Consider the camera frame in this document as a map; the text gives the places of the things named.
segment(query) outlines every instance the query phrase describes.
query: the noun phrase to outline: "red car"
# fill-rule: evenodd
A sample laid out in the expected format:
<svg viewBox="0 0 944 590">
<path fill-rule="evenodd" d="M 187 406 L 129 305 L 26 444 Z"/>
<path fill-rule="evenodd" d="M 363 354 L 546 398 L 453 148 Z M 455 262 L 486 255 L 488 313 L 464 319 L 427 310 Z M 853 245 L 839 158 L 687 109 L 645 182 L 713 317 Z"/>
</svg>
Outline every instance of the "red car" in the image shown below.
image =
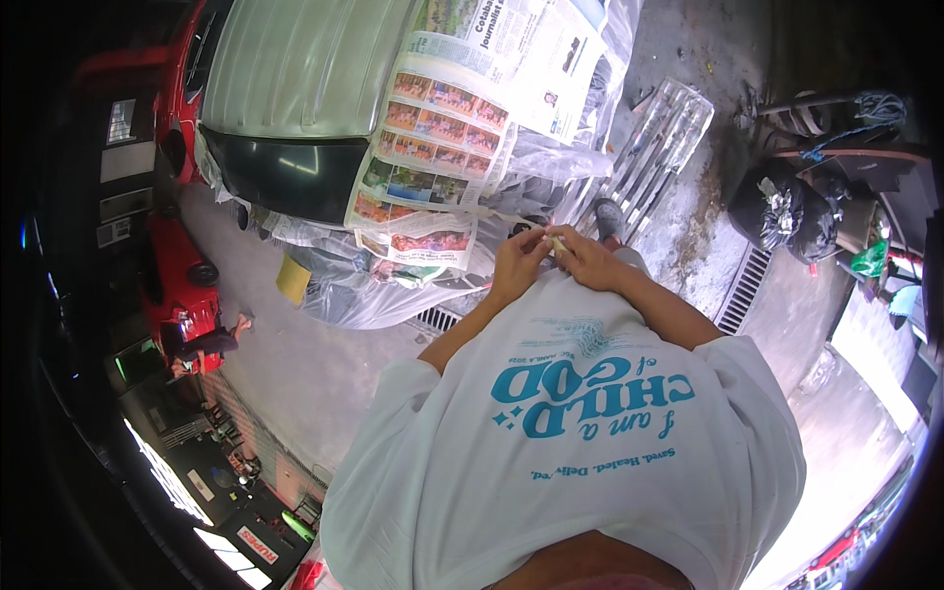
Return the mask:
<svg viewBox="0 0 944 590">
<path fill-rule="evenodd" d="M 852 527 L 851 529 L 843 532 L 842 536 L 836 539 L 835 543 L 826 549 L 822 555 L 810 562 L 810 569 L 816 570 L 829 567 L 832 562 L 842 557 L 843 553 L 854 547 L 858 540 L 858 527 Z"/>
<path fill-rule="evenodd" d="M 171 207 L 152 212 L 144 222 L 139 272 L 144 315 L 154 344 L 168 365 L 168 356 L 185 342 L 220 326 L 219 271 L 197 251 Z M 223 364 L 209 354 L 206 370 Z"/>
<path fill-rule="evenodd" d="M 154 99 L 154 141 L 181 184 L 205 182 L 194 160 L 200 94 L 231 2 L 199 0 L 171 41 Z"/>
</svg>

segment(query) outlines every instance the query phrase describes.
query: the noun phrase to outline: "dark pants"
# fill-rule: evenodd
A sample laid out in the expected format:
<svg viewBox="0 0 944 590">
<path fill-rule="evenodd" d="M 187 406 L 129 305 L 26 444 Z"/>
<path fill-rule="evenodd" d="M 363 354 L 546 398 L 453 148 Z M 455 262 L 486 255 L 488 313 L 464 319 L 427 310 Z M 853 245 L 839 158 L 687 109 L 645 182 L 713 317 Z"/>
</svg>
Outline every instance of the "dark pants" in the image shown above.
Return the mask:
<svg viewBox="0 0 944 590">
<path fill-rule="evenodd" d="M 197 350 L 203 350 L 204 354 L 213 354 L 229 352 L 237 348 L 239 348 L 239 343 L 236 339 L 225 328 L 217 328 L 183 343 L 177 357 L 182 361 L 193 361 L 197 358 Z"/>
</svg>

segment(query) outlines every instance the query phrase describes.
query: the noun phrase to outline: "hand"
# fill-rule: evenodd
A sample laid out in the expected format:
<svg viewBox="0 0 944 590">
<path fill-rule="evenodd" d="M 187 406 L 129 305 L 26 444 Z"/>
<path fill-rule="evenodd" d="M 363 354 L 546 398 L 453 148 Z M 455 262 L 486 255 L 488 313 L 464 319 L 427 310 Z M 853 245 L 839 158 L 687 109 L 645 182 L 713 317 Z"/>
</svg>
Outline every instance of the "hand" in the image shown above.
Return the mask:
<svg viewBox="0 0 944 590">
<path fill-rule="evenodd" d="M 584 238 L 571 226 L 556 226 L 548 236 L 564 238 L 567 251 L 558 250 L 554 257 L 579 284 L 594 291 L 617 293 L 621 280 L 630 268 L 603 244 Z"/>
<path fill-rule="evenodd" d="M 498 247 L 491 300 L 502 308 L 521 297 L 537 280 L 537 267 L 550 253 L 544 228 L 527 229 Z"/>
</svg>

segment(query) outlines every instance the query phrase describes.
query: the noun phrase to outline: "black garbage bag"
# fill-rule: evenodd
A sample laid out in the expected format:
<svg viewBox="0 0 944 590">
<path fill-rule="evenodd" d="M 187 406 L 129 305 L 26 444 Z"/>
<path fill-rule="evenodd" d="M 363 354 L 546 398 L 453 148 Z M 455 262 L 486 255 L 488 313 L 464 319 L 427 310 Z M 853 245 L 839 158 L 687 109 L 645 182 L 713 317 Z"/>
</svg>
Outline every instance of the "black garbage bag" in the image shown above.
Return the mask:
<svg viewBox="0 0 944 590">
<path fill-rule="evenodd" d="M 744 175 L 728 216 L 751 244 L 769 251 L 786 244 L 800 228 L 803 199 L 812 191 L 788 163 L 772 158 Z"/>
<path fill-rule="evenodd" d="M 826 195 L 814 190 L 803 198 L 803 219 L 797 233 L 790 237 L 786 248 L 803 264 L 814 264 L 831 256 L 837 246 L 842 209 L 836 193 Z"/>
</svg>

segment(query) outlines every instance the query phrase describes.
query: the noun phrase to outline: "green tool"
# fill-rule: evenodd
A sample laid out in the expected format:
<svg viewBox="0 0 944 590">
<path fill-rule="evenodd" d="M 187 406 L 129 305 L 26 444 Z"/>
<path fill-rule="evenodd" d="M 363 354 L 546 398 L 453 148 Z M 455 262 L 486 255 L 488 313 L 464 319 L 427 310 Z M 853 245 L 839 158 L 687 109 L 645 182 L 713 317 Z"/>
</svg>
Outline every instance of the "green tool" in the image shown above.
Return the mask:
<svg viewBox="0 0 944 590">
<path fill-rule="evenodd" d="M 314 541 L 314 531 L 312 531 L 312 528 L 305 524 L 301 518 L 298 518 L 287 510 L 283 510 L 282 520 L 284 520 L 285 524 L 291 527 L 293 531 L 298 533 L 299 537 L 305 539 L 306 543 Z"/>
</svg>

